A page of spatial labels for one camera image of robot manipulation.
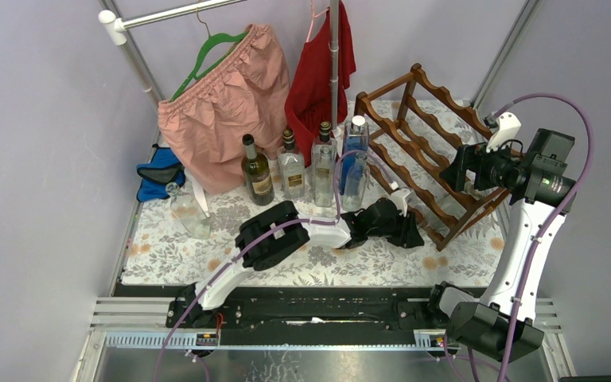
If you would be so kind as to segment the clear glass wine bottle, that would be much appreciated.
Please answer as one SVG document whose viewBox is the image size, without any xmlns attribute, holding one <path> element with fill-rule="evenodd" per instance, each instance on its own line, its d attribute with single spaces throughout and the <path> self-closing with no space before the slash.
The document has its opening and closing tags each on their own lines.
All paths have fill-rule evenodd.
<svg viewBox="0 0 611 382">
<path fill-rule="evenodd" d="M 476 191 L 473 188 L 473 183 L 471 181 L 467 181 L 465 183 L 465 193 L 470 195 L 471 197 L 474 197 L 475 199 L 482 197 L 482 192 Z M 462 216 L 467 211 L 466 207 L 463 207 L 448 193 L 443 195 L 442 197 L 437 198 L 436 201 L 443 212 L 455 217 L 456 220 L 462 218 Z M 424 208 L 423 213 L 426 218 L 426 222 L 429 226 L 432 227 L 432 229 L 442 235 L 445 235 L 449 231 L 449 227 L 444 222 L 442 222 L 431 210 L 429 210 L 428 208 Z"/>
</svg>

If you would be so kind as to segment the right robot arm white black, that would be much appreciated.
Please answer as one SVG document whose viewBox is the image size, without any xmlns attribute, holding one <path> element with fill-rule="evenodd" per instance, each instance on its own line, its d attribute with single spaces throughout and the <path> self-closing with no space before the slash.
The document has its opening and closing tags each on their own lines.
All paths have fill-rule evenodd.
<svg viewBox="0 0 611 382">
<path fill-rule="evenodd" d="M 574 137 L 540 129 L 522 157 L 512 153 L 511 143 L 506 140 L 495 150 L 485 143 L 463 145 L 441 172 L 457 190 L 472 171 L 476 188 L 509 191 L 512 226 L 495 274 L 479 298 L 443 282 L 434 286 L 424 307 L 427 322 L 447 326 L 450 340 L 499 362 L 515 361 L 543 342 L 543 331 L 534 326 L 539 279 L 570 211 L 575 185 L 563 175 Z"/>
</svg>

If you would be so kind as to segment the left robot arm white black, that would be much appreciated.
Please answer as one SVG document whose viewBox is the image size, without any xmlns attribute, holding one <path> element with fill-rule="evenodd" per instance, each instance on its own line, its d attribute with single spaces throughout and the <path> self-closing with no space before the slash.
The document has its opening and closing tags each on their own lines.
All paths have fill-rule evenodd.
<svg viewBox="0 0 611 382">
<path fill-rule="evenodd" d="M 374 237 L 398 248 L 424 245 L 415 213 L 386 197 L 339 217 L 307 215 L 292 201 L 280 202 L 240 225 L 234 250 L 206 280 L 194 284 L 184 315 L 197 327 L 207 326 L 215 309 L 251 273 L 279 265 L 306 244 L 354 249 Z"/>
</svg>

